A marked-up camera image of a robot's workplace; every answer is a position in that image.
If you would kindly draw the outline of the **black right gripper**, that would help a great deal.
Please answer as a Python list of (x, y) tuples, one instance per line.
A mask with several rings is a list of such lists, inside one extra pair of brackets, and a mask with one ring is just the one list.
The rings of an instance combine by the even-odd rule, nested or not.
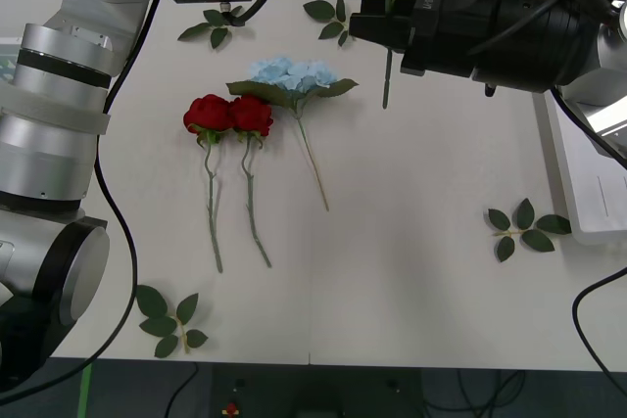
[[(484, 18), (468, 11), (414, 9), (416, 0), (362, 0), (352, 14), (349, 33), (393, 51), (405, 51), (401, 73), (423, 76), (427, 71), (470, 77), (475, 60), (467, 51), (484, 39)], [(410, 15), (387, 17), (378, 15)]]

